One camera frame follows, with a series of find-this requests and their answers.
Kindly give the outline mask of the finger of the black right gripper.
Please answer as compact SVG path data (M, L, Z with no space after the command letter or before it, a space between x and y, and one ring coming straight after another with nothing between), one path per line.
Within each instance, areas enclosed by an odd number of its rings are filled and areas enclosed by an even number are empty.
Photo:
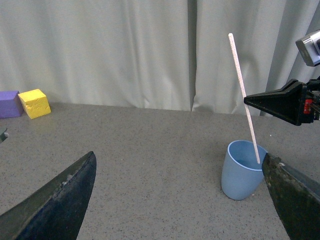
M320 238L320 184L267 153L262 172L275 210L291 240Z

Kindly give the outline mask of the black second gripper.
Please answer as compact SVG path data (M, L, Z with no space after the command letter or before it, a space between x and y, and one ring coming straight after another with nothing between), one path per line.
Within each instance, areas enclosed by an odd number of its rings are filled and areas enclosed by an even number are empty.
M248 95L244 98L248 106L261 110L295 126L307 123L304 109L320 119L320 77L307 84L290 80L280 89Z

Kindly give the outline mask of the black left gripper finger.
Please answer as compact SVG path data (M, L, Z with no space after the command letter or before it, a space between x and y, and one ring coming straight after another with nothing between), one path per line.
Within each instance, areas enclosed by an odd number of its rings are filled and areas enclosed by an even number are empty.
M97 170L88 152L0 216L2 240L75 240L92 195Z

